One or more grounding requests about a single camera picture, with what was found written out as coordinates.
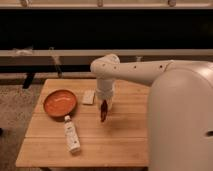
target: bottle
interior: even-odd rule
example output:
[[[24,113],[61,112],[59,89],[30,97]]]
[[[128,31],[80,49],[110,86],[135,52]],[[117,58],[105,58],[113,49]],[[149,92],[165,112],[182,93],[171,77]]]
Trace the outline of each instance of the bottle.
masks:
[[[68,149],[71,153],[76,153],[80,151],[80,142],[78,139],[78,135],[76,133],[75,125],[71,121],[71,118],[69,115],[65,116],[64,120],[65,120],[64,129],[65,129]]]

